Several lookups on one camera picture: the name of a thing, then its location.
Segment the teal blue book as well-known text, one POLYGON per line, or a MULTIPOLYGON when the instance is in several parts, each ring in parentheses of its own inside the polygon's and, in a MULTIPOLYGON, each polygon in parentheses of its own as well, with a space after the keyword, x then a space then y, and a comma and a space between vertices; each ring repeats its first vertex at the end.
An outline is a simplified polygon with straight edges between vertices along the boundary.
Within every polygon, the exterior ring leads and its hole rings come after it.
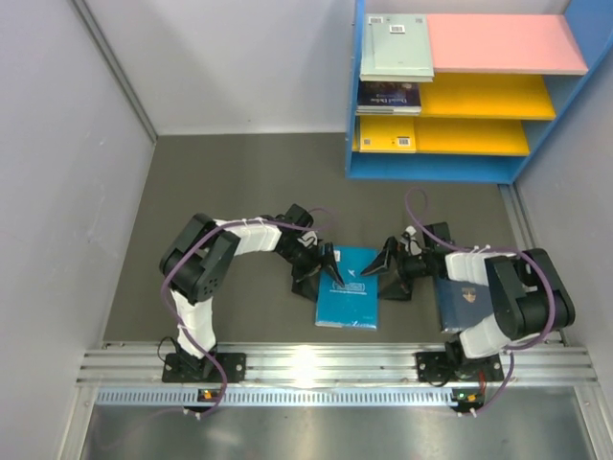
POLYGON ((368 247, 338 246, 333 250, 339 284, 327 273, 320 277, 315 308, 315 325, 329 328, 377 329, 378 278, 362 276, 377 255, 368 247))

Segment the navy blue book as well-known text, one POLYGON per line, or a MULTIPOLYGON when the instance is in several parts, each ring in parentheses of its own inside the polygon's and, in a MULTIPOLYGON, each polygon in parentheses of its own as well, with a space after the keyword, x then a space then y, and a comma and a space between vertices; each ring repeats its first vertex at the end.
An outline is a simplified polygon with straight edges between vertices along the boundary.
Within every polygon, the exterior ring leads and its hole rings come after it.
POLYGON ((461 332, 493 313, 488 287, 442 278, 434 286, 443 333, 461 332))

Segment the yellow book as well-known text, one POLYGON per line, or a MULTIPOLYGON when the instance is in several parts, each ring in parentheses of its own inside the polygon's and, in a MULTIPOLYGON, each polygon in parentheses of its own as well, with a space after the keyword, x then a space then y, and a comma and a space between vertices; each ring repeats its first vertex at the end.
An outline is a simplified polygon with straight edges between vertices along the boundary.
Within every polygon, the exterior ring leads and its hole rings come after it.
POLYGON ((361 153, 415 153, 415 122, 411 117, 360 116, 357 149, 361 153))

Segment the purple galaxy cover book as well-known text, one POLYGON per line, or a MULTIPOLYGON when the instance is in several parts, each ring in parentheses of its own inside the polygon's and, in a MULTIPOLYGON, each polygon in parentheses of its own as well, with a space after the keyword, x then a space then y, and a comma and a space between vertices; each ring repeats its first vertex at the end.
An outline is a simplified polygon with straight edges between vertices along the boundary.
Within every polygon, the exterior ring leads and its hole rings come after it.
POLYGON ((420 87, 412 82, 362 81, 358 86, 356 112, 420 115, 420 87))

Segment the grey book with circle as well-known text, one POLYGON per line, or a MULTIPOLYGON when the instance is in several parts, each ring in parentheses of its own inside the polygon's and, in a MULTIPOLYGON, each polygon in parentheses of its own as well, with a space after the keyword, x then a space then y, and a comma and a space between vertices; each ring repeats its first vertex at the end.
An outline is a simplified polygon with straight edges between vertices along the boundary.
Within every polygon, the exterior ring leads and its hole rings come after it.
POLYGON ((366 14, 361 81, 431 82, 435 71, 424 14, 366 14))

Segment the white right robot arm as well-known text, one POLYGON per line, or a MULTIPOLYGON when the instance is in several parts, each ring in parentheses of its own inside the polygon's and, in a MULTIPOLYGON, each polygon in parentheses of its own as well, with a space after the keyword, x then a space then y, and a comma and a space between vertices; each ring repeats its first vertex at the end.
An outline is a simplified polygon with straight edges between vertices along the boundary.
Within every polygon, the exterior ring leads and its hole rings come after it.
POLYGON ((431 278, 442 309, 471 314, 477 305, 488 306, 484 318, 461 327, 444 345, 443 361, 456 379, 471 379, 486 360, 524 339, 574 324, 574 303, 544 249, 459 250, 445 222, 425 226, 422 242, 415 234, 409 226, 388 238, 361 273, 391 277, 379 290, 381 299, 409 301, 416 280, 431 278))

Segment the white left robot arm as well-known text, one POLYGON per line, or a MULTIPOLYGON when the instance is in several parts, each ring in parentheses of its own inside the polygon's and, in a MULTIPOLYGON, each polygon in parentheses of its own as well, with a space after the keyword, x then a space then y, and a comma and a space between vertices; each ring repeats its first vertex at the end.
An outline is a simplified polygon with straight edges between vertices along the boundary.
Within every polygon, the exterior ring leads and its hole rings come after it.
POLYGON ((222 220, 199 213, 192 216, 162 257, 162 293, 171 298, 177 318, 176 353, 195 380, 216 371, 212 354, 213 300, 235 258, 274 253, 289 263, 292 292, 315 302, 318 277, 325 273, 345 285, 335 248, 322 242, 313 215, 293 204, 276 216, 222 220))

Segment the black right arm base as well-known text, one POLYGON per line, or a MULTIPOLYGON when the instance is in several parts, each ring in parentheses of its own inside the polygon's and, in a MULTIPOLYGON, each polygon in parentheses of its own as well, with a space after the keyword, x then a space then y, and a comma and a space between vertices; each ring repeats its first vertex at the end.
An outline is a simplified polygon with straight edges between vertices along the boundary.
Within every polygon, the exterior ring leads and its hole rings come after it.
POLYGON ((502 382, 505 375, 498 355, 479 358, 465 356, 459 342, 447 342, 443 351, 415 354, 418 381, 435 387, 450 382, 502 382))

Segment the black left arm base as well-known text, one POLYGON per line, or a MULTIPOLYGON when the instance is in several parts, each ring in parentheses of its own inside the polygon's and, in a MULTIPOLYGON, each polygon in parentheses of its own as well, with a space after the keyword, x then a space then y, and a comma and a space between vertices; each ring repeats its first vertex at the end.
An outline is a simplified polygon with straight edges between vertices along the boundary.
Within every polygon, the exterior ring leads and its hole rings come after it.
MULTIPOLYGON (((221 371, 208 358, 197 358, 178 344, 175 351, 164 358, 164 383, 223 383, 221 371)), ((213 358, 224 371, 228 383, 244 381, 247 355, 245 353, 213 352, 213 358)))

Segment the blue bookshelf with coloured shelves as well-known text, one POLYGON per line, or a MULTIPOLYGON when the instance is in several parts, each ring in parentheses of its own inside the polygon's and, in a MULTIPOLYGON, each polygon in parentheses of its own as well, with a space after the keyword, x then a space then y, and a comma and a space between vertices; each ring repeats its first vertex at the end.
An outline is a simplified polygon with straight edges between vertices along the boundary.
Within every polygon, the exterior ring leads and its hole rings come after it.
POLYGON ((572 1, 560 14, 428 13, 435 76, 421 114, 359 114, 366 14, 354 5, 345 172, 353 179, 511 184, 554 133, 612 48, 612 5, 572 1), (411 117, 415 153, 361 153, 360 116, 411 117))

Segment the aluminium mounting rail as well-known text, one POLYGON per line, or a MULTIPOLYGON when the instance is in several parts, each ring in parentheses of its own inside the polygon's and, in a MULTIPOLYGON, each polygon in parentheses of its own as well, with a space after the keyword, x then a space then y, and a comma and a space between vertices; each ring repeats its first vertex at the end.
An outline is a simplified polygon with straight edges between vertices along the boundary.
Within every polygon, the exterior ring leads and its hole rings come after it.
POLYGON ((226 344, 246 356, 242 379, 222 390, 217 383, 164 383, 161 358, 170 345, 110 343, 85 353, 77 384, 108 405, 210 406, 452 406, 469 393, 493 395, 499 382, 486 376, 422 380, 420 352, 435 345, 411 344, 226 344))

